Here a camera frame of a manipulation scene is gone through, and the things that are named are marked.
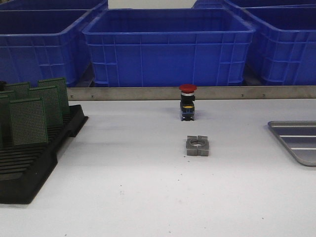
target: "perforated pcb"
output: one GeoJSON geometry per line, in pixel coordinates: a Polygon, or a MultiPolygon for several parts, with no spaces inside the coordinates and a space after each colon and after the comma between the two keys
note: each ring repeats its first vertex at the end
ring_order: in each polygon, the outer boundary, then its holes
{"type": "Polygon", "coordinates": [[[41,98],[10,101],[13,146],[47,144],[45,110],[41,98]]]}
{"type": "Polygon", "coordinates": [[[27,98],[29,88],[30,88],[29,82],[4,85],[4,90],[14,90],[15,91],[16,99],[27,98]]]}
{"type": "Polygon", "coordinates": [[[59,106],[57,86],[43,86],[29,89],[30,98],[42,98],[47,126],[63,125],[63,115],[59,106]]]}
{"type": "Polygon", "coordinates": [[[67,96],[67,85],[65,78],[53,78],[47,80],[39,80],[39,87],[55,85],[58,89],[59,103],[63,115],[70,114],[67,96]]]}
{"type": "Polygon", "coordinates": [[[14,90],[4,90],[4,91],[0,91],[0,96],[3,95],[7,95],[9,96],[10,100],[15,100],[16,96],[15,96],[15,91],[14,90]]]}
{"type": "Polygon", "coordinates": [[[2,133],[2,142],[9,142],[11,140],[9,102],[10,98],[8,95],[0,95],[0,131],[2,133]]]}

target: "crate rim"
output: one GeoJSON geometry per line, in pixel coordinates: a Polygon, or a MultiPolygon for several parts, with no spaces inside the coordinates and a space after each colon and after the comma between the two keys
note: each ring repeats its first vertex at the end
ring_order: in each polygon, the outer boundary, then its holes
{"type": "Polygon", "coordinates": [[[176,8],[176,9],[108,9],[106,11],[101,12],[98,16],[96,16],[93,21],[91,21],[82,31],[85,35],[185,35],[185,34],[234,34],[234,33],[254,33],[255,29],[251,24],[249,24],[247,21],[243,20],[241,17],[237,16],[233,12],[231,12],[228,9],[224,8],[176,8]],[[171,32],[91,32],[91,28],[98,22],[101,17],[106,15],[109,11],[157,11],[157,10],[172,10],[172,11],[180,11],[180,10],[187,10],[187,11],[225,11],[231,15],[232,18],[235,18],[236,20],[240,21],[247,30],[244,31],[171,31],[171,32]]]}
{"type": "Polygon", "coordinates": [[[62,36],[64,34],[67,34],[72,28],[73,25],[76,25],[80,22],[82,22],[89,14],[92,13],[92,10],[82,10],[82,9],[75,9],[75,10],[71,10],[71,9],[63,9],[63,10],[0,10],[1,12],[38,12],[38,11],[43,11],[43,12],[49,12],[49,11],[56,11],[56,12],[62,12],[62,11],[82,11],[85,12],[83,13],[79,18],[77,18],[74,22],[72,22],[69,26],[67,26],[65,29],[63,29],[60,32],[57,33],[40,33],[40,34],[36,34],[36,33],[31,33],[31,34],[0,34],[0,37],[50,37],[50,36],[62,36]]]}
{"type": "MultiPolygon", "coordinates": [[[[265,8],[283,8],[283,7],[298,7],[297,4],[292,4],[292,5],[268,5],[268,6],[252,6],[252,7],[241,7],[238,6],[236,3],[232,2],[231,0],[223,0],[223,3],[226,3],[236,9],[244,9],[244,8],[255,8],[255,7],[265,7],[265,8]]],[[[307,4],[302,4],[308,7],[308,5],[316,5],[316,3],[307,3],[307,4]]]]}
{"type": "MultiPolygon", "coordinates": [[[[9,1],[0,3],[0,5],[10,5],[11,3],[9,1]]],[[[92,10],[95,11],[99,8],[101,8],[101,6],[103,6],[103,4],[106,4],[106,7],[109,6],[109,1],[108,0],[102,0],[100,3],[98,3],[97,5],[95,5],[93,8],[89,8],[89,9],[40,9],[40,10],[36,10],[36,9],[32,9],[32,10],[1,10],[1,11],[48,11],[48,10],[83,10],[83,11],[88,11],[88,10],[92,10]]]]}
{"type": "MultiPolygon", "coordinates": [[[[284,29],[280,29],[277,28],[273,25],[271,25],[270,23],[266,22],[265,20],[261,19],[260,17],[252,14],[250,11],[248,11],[248,9],[282,9],[283,7],[245,7],[245,8],[240,8],[241,11],[243,11],[244,14],[248,15],[250,18],[256,20],[259,24],[262,24],[266,27],[269,27],[271,30],[277,31],[277,32],[288,32],[288,33],[310,33],[310,32],[315,32],[316,28],[314,30],[284,30],[284,29]]],[[[316,6],[315,7],[284,7],[284,8],[296,8],[296,9],[315,9],[316,10],[316,6]]]]}

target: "metal tray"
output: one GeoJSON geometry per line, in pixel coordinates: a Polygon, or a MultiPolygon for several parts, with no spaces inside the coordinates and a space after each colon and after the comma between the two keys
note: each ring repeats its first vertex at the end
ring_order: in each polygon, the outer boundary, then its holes
{"type": "Polygon", "coordinates": [[[316,121],[271,121],[268,126],[299,163],[316,166],[316,121]]]}

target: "white table surface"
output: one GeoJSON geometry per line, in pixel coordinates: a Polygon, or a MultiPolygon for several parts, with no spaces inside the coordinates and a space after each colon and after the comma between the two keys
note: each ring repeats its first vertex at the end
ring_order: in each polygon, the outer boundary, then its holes
{"type": "Polygon", "coordinates": [[[313,237],[316,167],[267,128],[316,120],[316,100],[81,102],[89,120],[29,205],[0,204],[0,237],[313,237]],[[187,135],[209,157],[186,156],[187,135]]]}

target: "black pcb rack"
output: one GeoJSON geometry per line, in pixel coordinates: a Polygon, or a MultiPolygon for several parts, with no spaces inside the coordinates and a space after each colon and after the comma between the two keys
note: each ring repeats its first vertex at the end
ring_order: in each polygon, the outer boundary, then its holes
{"type": "Polygon", "coordinates": [[[80,105],[70,106],[63,126],[48,129],[47,145],[0,149],[0,203],[30,203],[56,166],[58,149],[87,119],[80,105]]]}

